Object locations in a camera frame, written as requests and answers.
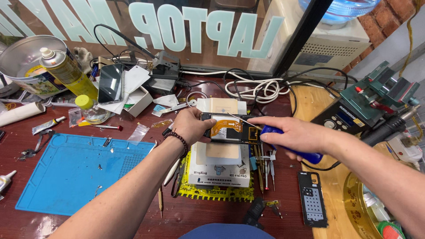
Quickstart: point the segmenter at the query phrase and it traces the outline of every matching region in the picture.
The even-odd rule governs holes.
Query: phone screen
[[[105,65],[100,71],[99,95],[100,104],[119,102],[122,99],[122,64]]]

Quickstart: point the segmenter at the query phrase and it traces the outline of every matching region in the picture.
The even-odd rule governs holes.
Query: human arm
[[[282,129],[284,134],[267,133],[261,139],[302,152],[329,154],[345,164],[372,190],[401,225],[416,236],[425,235],[425,175],[387,158],[355,136],[296,118],[259,117],[248,120]],[[286,152],[292,159],[300,157]]]
[[[215,124],[200,121],[196,108],[180,111],[175,132],[188,146]],[[184,153],[182,142],[168,137],[133,170],[66,220],[49,238],[133,238],[153,198],[172,165]]]

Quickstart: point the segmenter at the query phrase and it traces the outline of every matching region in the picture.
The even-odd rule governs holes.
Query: spray can
[[[75,95],[87,95],[97,100],[97,88],[89,78],[80,70],[76,60],[72,60],[63,51],[51,51],[45,47],[40,49],[42,58],[40,65],[58,79],[66,88]]]

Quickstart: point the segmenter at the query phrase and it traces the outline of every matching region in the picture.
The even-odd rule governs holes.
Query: human hand
[[[264,133],[261,135],[262,141],[306,153],[328,154],[327,148],[331,145],[334,134],[337,133],[324,126],[291,117],[256,117],[249,119],[248,122],[273,126],[284,132],[284,134]],[[300,156],[292,152],[286,151],[285,153],[291,159],[302,160]]]
[[[204,137],[207,129],[215,125],[215,119],[207,119],[204,121],[199,120],[202,111],[195,107],[184,109],[179,112],[174,120],[173,129],[180,135],[187,143],[188,146],[196,143],[197,141],[209,143],[210,138]]]

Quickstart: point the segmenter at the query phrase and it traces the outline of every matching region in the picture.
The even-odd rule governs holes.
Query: smartphone
[[[236,114],[235,116],[248,120],[255,116]],[[253,144],[262,143],[260,131],[242,120],[236,119],[229,114],[201,113],[201,120],[215,119],[217,122],[205,131],[204,136],[211,139],[211,142],[232,143],[232,144]]]
[[[104,65],[100,70],[99,93],[97,101],[101,105],[122,101],[122,81],[124,65]]]

